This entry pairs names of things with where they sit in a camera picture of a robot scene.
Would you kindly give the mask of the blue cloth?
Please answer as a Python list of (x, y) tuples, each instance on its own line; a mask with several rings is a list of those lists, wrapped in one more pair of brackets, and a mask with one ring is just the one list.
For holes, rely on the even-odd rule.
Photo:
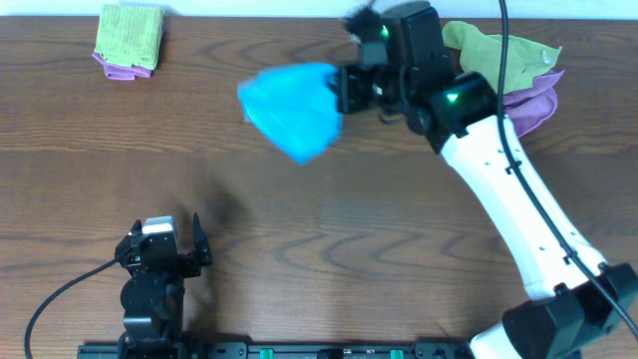
[(343, 116), (329, 89), (336, 74), (325, 63), (261, 71), (237, 87), (244, 117), (291, 160), (306, 165), (341, 136)]

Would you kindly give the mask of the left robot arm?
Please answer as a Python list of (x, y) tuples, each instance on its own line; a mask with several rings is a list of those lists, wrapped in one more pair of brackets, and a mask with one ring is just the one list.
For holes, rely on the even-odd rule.
[(182, 333), (184, 281), (201, 276), (212, 253), (199, 217), (192, 218), (194, 250), (180, 253), (172, 216), (136, 221), (115, 250), (131, 276), (121, 291), (125, 333), (117, 357), (202, 358), (200, 344)]

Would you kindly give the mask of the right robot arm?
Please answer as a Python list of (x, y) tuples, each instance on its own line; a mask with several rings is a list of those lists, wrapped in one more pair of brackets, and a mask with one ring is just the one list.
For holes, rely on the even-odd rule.
[(637, 275), (612, 265), (557, 204), (505, 114), (502, 93), (477, 72), (456, 74), (437, 11), (411, 1), (350, 15), (358, 61), (340, 67), (337, 109), (403, 115), (467, 183), (502, 236), (527, 300), (470, 341), (476, 358), (577, 358), (629, 323)]

